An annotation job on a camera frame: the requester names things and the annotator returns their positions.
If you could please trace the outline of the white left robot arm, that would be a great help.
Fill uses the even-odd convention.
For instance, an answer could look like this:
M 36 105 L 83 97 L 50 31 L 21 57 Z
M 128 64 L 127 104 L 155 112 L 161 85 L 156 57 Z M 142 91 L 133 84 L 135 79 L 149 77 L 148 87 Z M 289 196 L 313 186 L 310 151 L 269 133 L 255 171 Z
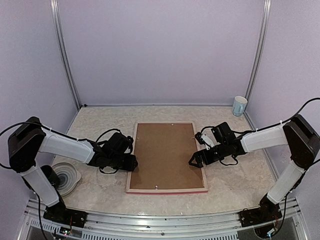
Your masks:
M 51 207 L 49 212 L 63 223 L 70 218 L 70 211 L 60 202 L 58 191 L 49 182 L 39 163 L 45 155 L 75 160 L 90 167 L 103 170 L 132 172 L 138 166 L 132 153 L 134 140 L 118 129 L 102 141 L 76 138 L 58 132 L 41 123 L 36 116 L 13 125 L 15 131 L 8 137 L 9 167 L 27 183 L 42 202 Z

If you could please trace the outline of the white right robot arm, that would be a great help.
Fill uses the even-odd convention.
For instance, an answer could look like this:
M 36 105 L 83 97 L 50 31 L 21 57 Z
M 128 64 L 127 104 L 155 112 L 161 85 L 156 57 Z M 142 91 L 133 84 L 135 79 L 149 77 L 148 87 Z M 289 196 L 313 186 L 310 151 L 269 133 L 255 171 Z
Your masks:
M 278 148 L 286 151 L 279 156 L 283 170 L 265 195 L 267 202 L 255 212 L 260 222 L 268 221 L 275 214 L 274 205 L 299 185 L 308 169 L 317 162 L 320 151 L 319 134 L 301 114 L 257 130 L 236 132 L 227 122 L 209 129 L 214 140 L 202 130 L 195 134 L 195 139 L 205 148 L 193 153 L 188 162 L 190 166 L 200 169 L 222 162 L 226 157 L 236 159 L 258 150 Z

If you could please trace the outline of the black cup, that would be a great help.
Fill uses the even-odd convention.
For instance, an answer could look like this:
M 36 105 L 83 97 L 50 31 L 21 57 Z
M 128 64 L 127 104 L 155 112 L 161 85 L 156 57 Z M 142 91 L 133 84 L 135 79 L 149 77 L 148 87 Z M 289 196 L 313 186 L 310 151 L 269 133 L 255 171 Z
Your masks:
M 60 185 L 60 179 L 50 165 L 43 165 L 40 167 L 44 175 L 47 177 L 50 184 L 57 188 Z

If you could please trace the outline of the light blue mug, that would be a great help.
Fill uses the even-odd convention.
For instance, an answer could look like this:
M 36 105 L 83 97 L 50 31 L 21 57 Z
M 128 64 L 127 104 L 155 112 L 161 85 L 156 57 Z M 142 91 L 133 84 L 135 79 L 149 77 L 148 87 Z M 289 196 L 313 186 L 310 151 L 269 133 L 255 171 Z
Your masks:
M 242 116 L 246 109 L 247 103 L 248 100 L 245 97 L 235 96 L 233 100 L 232 114 L 236 117 Z

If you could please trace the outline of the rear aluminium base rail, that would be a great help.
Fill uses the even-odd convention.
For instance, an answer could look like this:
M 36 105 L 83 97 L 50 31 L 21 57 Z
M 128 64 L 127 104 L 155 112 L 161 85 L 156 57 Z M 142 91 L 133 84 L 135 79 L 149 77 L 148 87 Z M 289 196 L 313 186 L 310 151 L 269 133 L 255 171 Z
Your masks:
M 127 104 L 82 104 L 80 108 L 98 107 L 232 107 L 233 104 L 205 103 L 127 103 Z

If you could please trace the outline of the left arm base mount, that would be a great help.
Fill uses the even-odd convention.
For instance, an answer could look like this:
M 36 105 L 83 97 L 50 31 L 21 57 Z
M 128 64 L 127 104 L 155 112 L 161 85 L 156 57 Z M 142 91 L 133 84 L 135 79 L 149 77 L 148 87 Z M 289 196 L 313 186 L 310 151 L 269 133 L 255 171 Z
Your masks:
M 85 211 L 67 208 L 62 198 L 57 204 L 47 206 L 43 214 L 46 220 L 78 228 L 84 228 L 87 216 L 88 213 Z

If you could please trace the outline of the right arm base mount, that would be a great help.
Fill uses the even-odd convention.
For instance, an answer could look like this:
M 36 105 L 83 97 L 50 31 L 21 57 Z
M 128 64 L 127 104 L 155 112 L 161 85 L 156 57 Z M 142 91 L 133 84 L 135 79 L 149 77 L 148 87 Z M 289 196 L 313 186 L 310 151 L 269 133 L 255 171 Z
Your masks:
M 238 215 L 243 228 L 285 218 L 285 214 L 281 212 L 280 203 L 273 203 L 267 194 L 260 200 L 259 207 L 245 208 Z

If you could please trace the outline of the front aluminium rail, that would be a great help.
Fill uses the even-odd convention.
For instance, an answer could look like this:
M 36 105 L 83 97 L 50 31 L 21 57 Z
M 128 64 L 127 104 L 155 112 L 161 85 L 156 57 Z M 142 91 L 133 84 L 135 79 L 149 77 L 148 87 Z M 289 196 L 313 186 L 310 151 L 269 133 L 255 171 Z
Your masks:
M 193 215 L 130 215 L 88 211 L 83 227 L 39 218 L 45 205 L 30 199 L 15 240 L 243 240 L 257 239 L 256 232 L 270 222 L 243 226 L 239 210 Z

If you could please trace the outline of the right aluminium corner post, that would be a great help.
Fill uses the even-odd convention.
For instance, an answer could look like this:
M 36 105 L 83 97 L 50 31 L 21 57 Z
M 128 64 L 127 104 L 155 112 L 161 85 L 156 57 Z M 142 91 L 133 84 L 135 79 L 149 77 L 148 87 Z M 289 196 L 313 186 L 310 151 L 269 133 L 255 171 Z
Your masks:
M 245 93 L 245 98 L 247 99 L 248 102 L 250 101 L 250 98 L 254 90 L 260 62 L 263 55 L 265 40 L 267 36 L 267 31 L 268 31 L 270 13 L 271 13 L 271 5 L 272 5 L 271 0 L 264 1 L 261 24 L 260 24 L 259 35 L 258 35 L 258 42 L 255 50 L 255 55 L 254 55 L 252 69 L 250 72 L 248 86 Z

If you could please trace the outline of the aluminium corner post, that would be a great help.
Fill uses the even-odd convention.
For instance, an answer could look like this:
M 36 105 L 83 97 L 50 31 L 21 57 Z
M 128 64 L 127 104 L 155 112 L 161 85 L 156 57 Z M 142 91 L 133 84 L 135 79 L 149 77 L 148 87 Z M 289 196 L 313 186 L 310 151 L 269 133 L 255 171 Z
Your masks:
M 255 50 L 255 55 L 254 55 L 252 69 L 250 72 L 248 86 L 245 93 L 245 98 L 247 99 L 248 102 L 250 101 L 250 98 L 254 90 L 260 62 L 263 55 L 265 40 L 267 36 L 267 31 L 268 31 L 270 13 L 271 13 L 271 5 L 272 5 L 271 0 L 264 1 L 261 24 L 260 24 L 259 35 L 258 35 L 258 42 Z
M 67 49 L 64 41 L 64 34 L 63 34 L 63 28 L 62 28 L 62 22 L 60 18 L 60 11 L 59 11 L 59 3 L 57 0 L 50 0 L 50 7 L 51 7 L 51 13 L 53 18 L 53 24 L 55 28 L 55 34 L 57 37 L 57 44 L 60 52 L 60 57 L 62 61 L 62 65 L 65 71 L 66 79 L 68 86 L 70 88 L 71 96 L 73 99 L 73 102 L 77 108 L 77 110 L 80 110 L 82 107 L 81 100 L 79 97 L 79 93 L 73 78 L 71 66 L 69 63 L 69 58 L 67 54 Z

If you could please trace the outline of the left aluminium corner post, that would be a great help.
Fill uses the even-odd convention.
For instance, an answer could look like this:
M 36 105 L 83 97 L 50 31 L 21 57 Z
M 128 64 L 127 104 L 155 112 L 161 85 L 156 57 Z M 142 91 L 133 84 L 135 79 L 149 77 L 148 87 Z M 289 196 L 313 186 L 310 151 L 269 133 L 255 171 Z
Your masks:
M 51 13 L 53 18 L 53 24 L 55 28 L 55 34 L 57 37 L 57 44 L 60 52 L 60 57 L 62 61 L 62 65 L 65 71 L 66 79 L 68 86 L 70 88 L 71 96 L 73 99 L 73 102 L 77 108 L 77 110 L 80 110 L 82 107 L 81 100 L 79 97 L 79 93 L 73 78 L 71 66 L 69 63 L 69 58 L 67 54 L 67 49 L 64 41 L 64 34 L 63 34 L 63 28 L 62 28 L 62 22 L 60 18 L 60 11 L 59 11 L 59 3 L 57 0 L 50 0 L 50 7 L 51 7 Z

